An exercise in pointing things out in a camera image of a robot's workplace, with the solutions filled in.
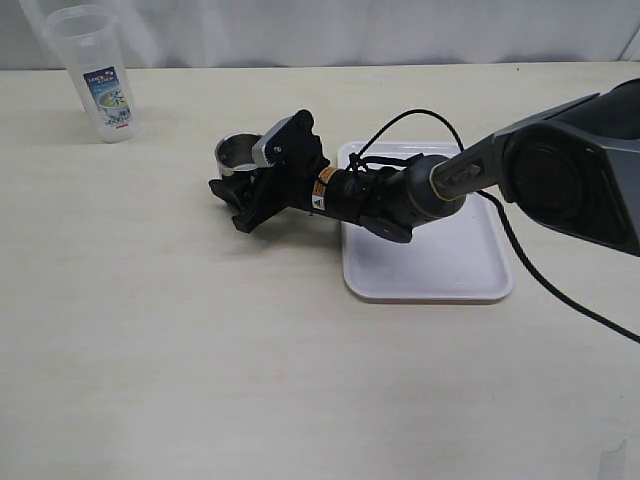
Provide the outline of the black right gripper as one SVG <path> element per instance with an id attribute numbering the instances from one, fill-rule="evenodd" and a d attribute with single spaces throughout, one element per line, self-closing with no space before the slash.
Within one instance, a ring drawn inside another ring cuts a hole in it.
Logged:
<path id="1" fill-rule="evenodd" d="M 208 182 L 211 193 L 237 213 L 233 217 L 237 230 L 250 233 L 287 208 L 310 208 L 315 178 L 329 165 L 313 126 L 308 110 L 277 121 L 239 150 L 234 169 L 250 171 L 253 177 Z"/>

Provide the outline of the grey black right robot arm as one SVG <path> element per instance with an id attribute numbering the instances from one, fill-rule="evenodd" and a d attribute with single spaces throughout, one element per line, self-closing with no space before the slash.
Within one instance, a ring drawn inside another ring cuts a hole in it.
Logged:
<path id="1" fill-rule="evenodd" d="M 416 228 L 456 214 L 466 198 L 497 187 L 504 200 L 553 231 L 630 255 L 639 252 L 639 83 L 627 81 L 532 115 L 460 153 L 407 159 L 324 156 L 310 112 L 263 135 L 222 140 L 232 171 L 210 181 L 249 233 L 287 208 L 407 243 Z"/>

